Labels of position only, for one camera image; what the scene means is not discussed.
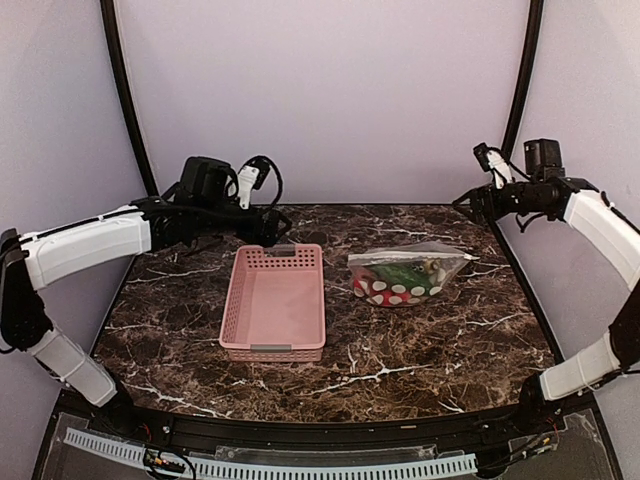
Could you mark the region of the green cucumber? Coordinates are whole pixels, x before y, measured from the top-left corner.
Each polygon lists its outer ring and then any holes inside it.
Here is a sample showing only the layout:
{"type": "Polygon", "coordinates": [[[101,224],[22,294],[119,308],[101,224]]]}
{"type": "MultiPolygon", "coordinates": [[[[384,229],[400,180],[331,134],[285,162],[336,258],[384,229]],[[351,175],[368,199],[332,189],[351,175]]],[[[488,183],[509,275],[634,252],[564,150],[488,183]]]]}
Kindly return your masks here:
{"type": "Polygon", "coordinates": [[[431,274],[421,262],[379,264],[372,265],[369,269],[391,286],[402,285],[408,289],[433,286],[431,274]]]}

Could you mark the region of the clear zip top bag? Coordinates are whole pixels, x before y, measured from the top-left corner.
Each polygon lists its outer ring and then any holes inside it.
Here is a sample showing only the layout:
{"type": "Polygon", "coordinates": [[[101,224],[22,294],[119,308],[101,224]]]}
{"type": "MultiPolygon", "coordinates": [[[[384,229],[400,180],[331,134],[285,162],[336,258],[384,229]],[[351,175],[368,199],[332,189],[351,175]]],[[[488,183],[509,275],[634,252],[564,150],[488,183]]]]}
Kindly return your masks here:
{"type": "Polygon", "coordinates": [[[428,241],[350,254],[347,265],[357,297],[374,306],[399,308],[439,294],[477,259],[456,247],[428,241]]]}

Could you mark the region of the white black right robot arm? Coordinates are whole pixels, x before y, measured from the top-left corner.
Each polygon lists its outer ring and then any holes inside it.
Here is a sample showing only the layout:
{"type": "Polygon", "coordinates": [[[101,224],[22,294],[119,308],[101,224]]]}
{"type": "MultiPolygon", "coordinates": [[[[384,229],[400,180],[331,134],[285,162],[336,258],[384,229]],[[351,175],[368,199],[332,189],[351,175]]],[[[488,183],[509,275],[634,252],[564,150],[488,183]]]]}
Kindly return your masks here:
{"type": "Polygon", "coordinates": [[[524,381],[510,424],[517,432],[530,434],[556,415],[568,398],[594,391],[638,365],[639,229],[604,191],[584,178],[566,174],[556,140],[525,142],[520,180],[515,178],[518,169],[500,149],[480,143],[473,154],[490,180],[456,199],[456,210],[475,223],[513,216],[521,230],[539,217],[559,221],[591,245],[629,292],[600,338],[524,381]]]}

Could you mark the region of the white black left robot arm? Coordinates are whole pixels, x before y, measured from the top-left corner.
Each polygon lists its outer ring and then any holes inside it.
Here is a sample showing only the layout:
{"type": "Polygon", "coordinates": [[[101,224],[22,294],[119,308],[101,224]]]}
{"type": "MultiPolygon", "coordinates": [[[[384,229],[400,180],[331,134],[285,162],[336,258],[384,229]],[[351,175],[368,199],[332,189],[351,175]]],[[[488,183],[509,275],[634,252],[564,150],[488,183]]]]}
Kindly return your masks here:
{"type": "Polygon", "coordinates": [[[160,196],[54,229],[1,235],[1,352],[32,356],[62,384],[82,395],[95,415],[120,436],[140,429],[141,415],[120,380],[65,335],[45,311],[40,290],[112,260],[154,253],[202,236],[233,233],[271,247],[290,229],[277,205],[284,182],[267,156],[239,170],[196,156],[160,196]]]}

